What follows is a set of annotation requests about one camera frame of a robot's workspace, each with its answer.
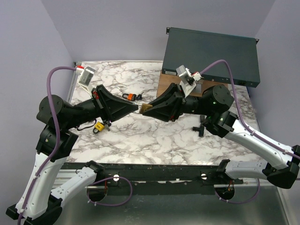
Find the brass padlock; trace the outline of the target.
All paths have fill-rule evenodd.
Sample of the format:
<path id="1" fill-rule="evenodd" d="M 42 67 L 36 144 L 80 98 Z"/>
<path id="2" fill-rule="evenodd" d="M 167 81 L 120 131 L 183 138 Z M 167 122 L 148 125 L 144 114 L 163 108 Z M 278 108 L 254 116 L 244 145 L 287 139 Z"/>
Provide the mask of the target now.
<path id="1" fill-rule="evenodd" d="M 143 114 L 146 110 L 150 109 L 153 107 L 153 105 L 150 104 L 138 104 L 138 103 L 134 103 L 134 105 L 138 106 L 138 114 Z"/>

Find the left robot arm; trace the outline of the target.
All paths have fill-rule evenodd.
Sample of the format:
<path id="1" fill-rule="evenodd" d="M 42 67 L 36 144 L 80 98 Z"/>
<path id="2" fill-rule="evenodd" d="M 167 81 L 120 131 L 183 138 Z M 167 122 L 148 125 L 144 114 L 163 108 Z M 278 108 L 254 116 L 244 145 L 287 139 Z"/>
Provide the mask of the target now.
<path id="1" fill-rule="evenodd" d="M 101 118 L 106 128 L 136 111 L 138 106 L 112 95 L 103 85 L 92 90 L 89 100 L 71 105 L 57 95 L 45 97 L 37 119 L 45 124 L 36 147 L 36 157 L 28 185 L 18 203 L 7 208 L 13 220 L 27 225 L 52 225 L 62 209 L 87 185 L 99 185 L 105 178 L 104 167 L 87 162 L 78 175 L 57 189 L 54 181 L 78 138 L 71 131 L 81 124 Z"/>

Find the yellow padlock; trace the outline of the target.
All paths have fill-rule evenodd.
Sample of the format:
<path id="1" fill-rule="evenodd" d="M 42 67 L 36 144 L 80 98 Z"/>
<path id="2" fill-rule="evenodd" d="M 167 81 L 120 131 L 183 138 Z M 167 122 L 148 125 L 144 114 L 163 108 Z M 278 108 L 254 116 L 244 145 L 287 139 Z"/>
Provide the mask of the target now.
<path id="1" fill-rule="evenodd" d="M 94 134 L 98 134 L 100 132 L 102 132 L 103 130 L 108 130 L 110 131 L 110 126 L 111 126 L 111 123 L 108 122 L 108 123 L 104 123 L 104 122 L 97 122 L 95 125 L 94 125 L 94 128 L 92 130 L 92 132 Z"/>

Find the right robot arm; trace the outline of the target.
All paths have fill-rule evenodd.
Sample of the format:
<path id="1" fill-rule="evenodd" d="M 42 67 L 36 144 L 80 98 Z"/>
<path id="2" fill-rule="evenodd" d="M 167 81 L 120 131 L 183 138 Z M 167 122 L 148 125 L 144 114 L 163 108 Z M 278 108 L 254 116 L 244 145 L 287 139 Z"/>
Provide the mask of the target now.
<path id="1" fill-rule="evenodd" d="M 184 113 L 205 116 L 202 124 L 212 135 L 238 143 L 262 158 L 259 162 L 222 160 L 215 173 L 218 182 L 254 178 L 290 189 L 300 171 L 300 147 L 281 144 L 250 127 L 229 110 L 233 102 L 222 84 L 206 89 L 200 97 L 186 97 L 180 86 L 171 83 L 142 114 L 165 122 L 175 121 Z"/>

